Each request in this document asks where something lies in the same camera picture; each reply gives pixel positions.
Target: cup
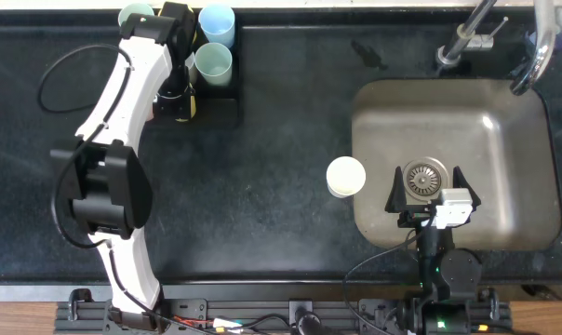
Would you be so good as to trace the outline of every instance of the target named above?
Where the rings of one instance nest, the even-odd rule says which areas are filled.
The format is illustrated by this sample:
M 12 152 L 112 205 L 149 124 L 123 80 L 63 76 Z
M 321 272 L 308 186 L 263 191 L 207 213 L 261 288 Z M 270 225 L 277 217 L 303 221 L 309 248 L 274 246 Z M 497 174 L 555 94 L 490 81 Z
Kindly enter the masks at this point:
M 366 183 L 366 170 L 355 158 L 344 156 L 332 161 L 327 168 L 327 187 L 338 198 L 358 193 Z
M 234 45 L 235 14 L 226 5 L 204 7 L 198 14 L 198 22 L 208 42 L 221 43 L 226 47 Z
M 221 43 L 206 43 L 196 51 L 196 69 L 212 86 L 232 81 L 232 53 Z
M 188 76 L 190 77 L 190 84 L 192 86 L 196 85 L 196 79 L 198 78 L 198 70 L 196 70 L 196 56 L 191 53 L 186 59 L 186 67 L 188 68 Z
M 154 15 L 153 8 L 147 4 L 130 4 L 117 15 L 117 23 L 122 26 L 125 20 L 128 19 L 130 14 Z

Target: countertop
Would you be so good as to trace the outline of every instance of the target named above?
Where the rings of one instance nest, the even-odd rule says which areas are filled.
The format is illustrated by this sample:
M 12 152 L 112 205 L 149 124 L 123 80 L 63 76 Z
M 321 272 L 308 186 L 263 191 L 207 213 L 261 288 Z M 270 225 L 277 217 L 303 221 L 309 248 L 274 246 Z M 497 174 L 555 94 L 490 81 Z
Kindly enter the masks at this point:
M 493 50 L 466 54 L 457 71 L 436 72 L 435 49 L 468 14 L 239 10 L 242 123 L 234 129 L 149 123 L 140 140 L 140 161 L 154 188 L 146 238 L 157 278 L 166 284 L 338 280 L 381 251 L 357 230 L 352 200 L 328 192 L 325 171 L 350 154 L 352 101 L 371 81 L 512 78 L 525 55 L 530 9 L 495 10 L 480 29 L 489 32 L 504 14 L 511 20 Z M 43 71 L 66 51 L 116 44 L 115 17 L 114 11 L 0 12 L 0 285 L 107 282 L 99 254 L 67 245 L 49 214 L 49 150 L 72 136 L 88 111 L 43 114 L 34 95 Z M 90 51 L 64 64 L 48 83 L 47 103 L 95 100 L 114 57 Z M 562 49 L 536 88 L 548 108 L 562 200 Z M 68 227 L 76 230 L 73 222 Z M 478 254 L 485 283 L 562 282 L 562 232 L 546 250 Z M 416 283 L 417 264 L 397 252 L 359 278 Z

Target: faucet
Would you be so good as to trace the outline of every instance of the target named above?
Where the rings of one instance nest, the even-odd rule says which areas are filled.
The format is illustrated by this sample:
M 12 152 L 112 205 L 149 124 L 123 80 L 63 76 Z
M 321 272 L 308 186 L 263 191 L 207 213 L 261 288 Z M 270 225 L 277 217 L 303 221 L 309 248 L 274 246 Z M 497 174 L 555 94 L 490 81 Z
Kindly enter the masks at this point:
M 451 67 L 457 65 L 461 60 L 461 54 L 469 48 L 469 42 L 475 38 L 475 28 L 488 15 L 497 0 L 482 0 L 471 13 L 471 16 L 464 24 L 457 27 L 457 32 L 453 35 L 450 42 L 440 47 L 436 51 L 436 61 L 442 66 Z M 545 70 L 552 52 L 556 36 L 554 3 L 552 0 L 533 0 L 536 22 L 536 43 L 535 54 L 524 71 L 518 75 L 511 91 L 515 95 L 522 95 L 527 92 L 533 84 L 540 78 Z M 505 20 L 487 38 L 479 38 L 480 47 L 478 49 L 490 49 L 493 45 L 492 37 L 504 25 Z

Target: wooden surface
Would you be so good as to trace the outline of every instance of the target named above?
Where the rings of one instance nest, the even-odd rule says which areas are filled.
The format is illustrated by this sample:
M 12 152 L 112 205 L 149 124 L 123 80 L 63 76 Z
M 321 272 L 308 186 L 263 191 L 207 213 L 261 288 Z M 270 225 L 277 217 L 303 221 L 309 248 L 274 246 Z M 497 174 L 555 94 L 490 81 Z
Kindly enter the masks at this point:
M 516 330 L 562 334 L 562 301 L 522 301 L 511 306 Z M 50 335 L 55 312 L 53 302 L 0 302 L 0 335 Z

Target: sink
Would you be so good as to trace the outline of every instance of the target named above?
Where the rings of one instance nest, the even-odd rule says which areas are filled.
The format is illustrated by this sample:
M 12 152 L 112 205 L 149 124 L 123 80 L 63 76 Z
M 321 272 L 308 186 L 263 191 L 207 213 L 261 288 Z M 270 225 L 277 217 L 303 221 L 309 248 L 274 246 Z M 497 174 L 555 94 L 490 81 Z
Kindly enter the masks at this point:
M 463 174 L 482 205 L 453 230 L 458 248 L 535 250 L 558 236 L 561 208 L 545 107 L 534 91 L 517 97 L 506 80 L 382 80 L 355 98 L 353 156 L 366 169 L 355 222 L 390 247 L 408 230 L 384 211 L 395 168 L 408 202 L 436 198 Z

